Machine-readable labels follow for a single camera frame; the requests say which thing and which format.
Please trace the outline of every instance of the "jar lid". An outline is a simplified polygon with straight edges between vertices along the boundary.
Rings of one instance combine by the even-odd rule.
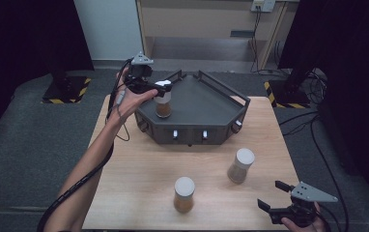
[[[161,80],[156,82],[156,85],[165,86],[168,84],[171,84],[172,82],[170,80]],[[156,103],[168,103],[172,99],[172,95],[170,92],[164,93],[163,97],[154,97],[154,100]]]
[[[252,151],[247,148],[241,148],[236,154],[236,165],[241,168],[247,169],[254,162],[255,156]]]
[[[194,182],[188,177],[181,177],[176,181],[175,192],[182,197],[190,197],[194,192]]]

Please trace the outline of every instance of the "wooden table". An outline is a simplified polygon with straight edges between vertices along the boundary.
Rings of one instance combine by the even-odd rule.
[[[103,103],[91,142],[104,125]],[[257,198],[274,208],[291,204],[290,195],[274,186],[298,183],[269,99],[252,97],[243,127],[222,145],[159,145],[142,133],[134,117],[127,123],[130,141],[115,139],[114,155],[103,168],[84,229],[132,230],[282,230],[257,207]],[[244,183],[236,185],[227,169],[239,148],[256,156]],[[187,214],[173,206],[178,178],[196,186],[195,205]]]

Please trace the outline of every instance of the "wall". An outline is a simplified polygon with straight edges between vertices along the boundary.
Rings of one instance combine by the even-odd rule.
[[[74,0],[93,60],[126,60],[143,50],[135,0]]]

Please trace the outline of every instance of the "human hand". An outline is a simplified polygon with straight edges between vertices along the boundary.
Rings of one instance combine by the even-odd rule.
[[[122,71],[122,75],[118,83],[118,86],[120,87],[117,90],[115,102],[113,103],[114,110],[112,110],[108,122],[116,121],[117,118],[120,118],[124,122],[139,107],[141,103],[150,100],[151,98],[157,95],[156,89],[150,90],[148,92],[139,95],[132,93],[129,90],[129,88],[127,88],[127,86],[124,85],[124,79],[127,74],[128,68],[125,68]],[[116,101],[124,92],[125,95],[123,96],[121,104],[119,106],[116,106]]]
[[[315,202],[315,207],[317,211],[320,212],[320,206],[318,205],[317,202]],[[319,217],[316,217],[316,219],[314,220],[312,224],[304,228],[297,226],[293,221],[291,221],[290,219],[286,217],[282,218],[281,222],[283,222],[283,224],[290,231],[293,231],[293,232],[325,232],[326,231],[325,225]]]

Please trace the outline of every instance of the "glass jar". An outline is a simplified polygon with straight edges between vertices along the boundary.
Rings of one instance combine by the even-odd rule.
[[[248,168],[253,164],[255,156],[247,148],[241,148],[237,151],[235,160],[227,170],[227,176],[236,184],[241,184],[247,177]]]
[[[193,208],[194,189],[194,182],[188,177],[181,177],[176,181],[173,204],[178,212],[185,214]]]
[[[170,80],[158,81],[155,83],[156,85],[164,86],[167,84],[171,84]],[[170,116],[172,109],[170,108],[170,100],[172,98],[171,92],[164,93],[163,97],[154,97],[156,105],[156,115],[159,118],[167,118]]]
[[[158,103],[156,105],[156,115],[159,118],[167,118],[171,114],[171,108],[169,102],[167,103]]]

